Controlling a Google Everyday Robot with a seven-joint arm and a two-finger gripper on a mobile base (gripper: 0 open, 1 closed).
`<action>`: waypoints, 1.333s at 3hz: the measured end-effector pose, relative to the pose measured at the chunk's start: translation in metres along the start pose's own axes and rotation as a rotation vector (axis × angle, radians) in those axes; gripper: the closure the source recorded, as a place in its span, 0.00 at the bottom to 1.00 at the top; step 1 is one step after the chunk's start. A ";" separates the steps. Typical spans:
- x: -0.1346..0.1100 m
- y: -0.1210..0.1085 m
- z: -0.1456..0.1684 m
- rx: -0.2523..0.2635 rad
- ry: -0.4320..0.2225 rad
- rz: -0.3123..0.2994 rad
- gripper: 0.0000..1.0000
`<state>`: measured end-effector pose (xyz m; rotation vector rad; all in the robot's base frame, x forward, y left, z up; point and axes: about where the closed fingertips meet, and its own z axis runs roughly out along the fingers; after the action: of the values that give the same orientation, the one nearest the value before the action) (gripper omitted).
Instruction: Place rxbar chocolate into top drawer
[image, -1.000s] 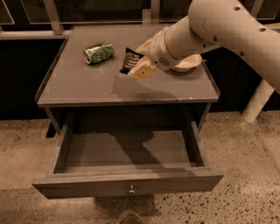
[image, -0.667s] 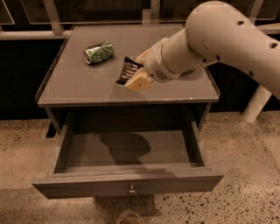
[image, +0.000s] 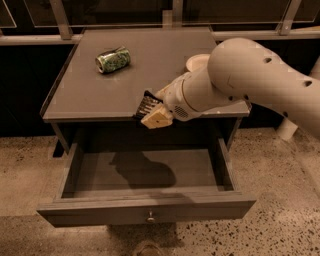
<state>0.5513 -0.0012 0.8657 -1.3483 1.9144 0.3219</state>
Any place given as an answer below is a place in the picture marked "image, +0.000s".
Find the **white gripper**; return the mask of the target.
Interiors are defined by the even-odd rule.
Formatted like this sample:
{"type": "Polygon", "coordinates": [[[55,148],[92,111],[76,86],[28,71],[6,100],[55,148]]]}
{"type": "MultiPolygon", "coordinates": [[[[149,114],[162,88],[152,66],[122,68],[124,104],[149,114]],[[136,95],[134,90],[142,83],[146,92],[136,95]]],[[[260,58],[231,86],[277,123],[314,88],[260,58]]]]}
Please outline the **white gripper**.
{"type": "Polygon", "coordinates": [[[156,92],[155,97],[163,99],[165,106],[159,103],[153,107],[141,120],[144,126],[148,129],[163,128],[170,126],[174,118],[179,121],[189,121],[201,116],[200,112],[189,106],[184,96],[183,85],[189,77],[190,74],[185,73],[156,92]]]}

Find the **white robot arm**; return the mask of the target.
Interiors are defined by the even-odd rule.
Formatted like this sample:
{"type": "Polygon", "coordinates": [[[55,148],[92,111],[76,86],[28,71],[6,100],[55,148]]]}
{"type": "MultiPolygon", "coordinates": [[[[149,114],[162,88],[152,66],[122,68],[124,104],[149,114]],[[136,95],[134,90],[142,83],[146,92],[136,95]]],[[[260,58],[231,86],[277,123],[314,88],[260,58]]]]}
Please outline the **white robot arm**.
{"type": "Polygon", "coordinates": [[[204,66],[155,94],[146,91],[136,116],[150,129],[162,128],[241,100],[266,107],[320,137],[320,80],[245,38],[220,43],[204,66]]]}

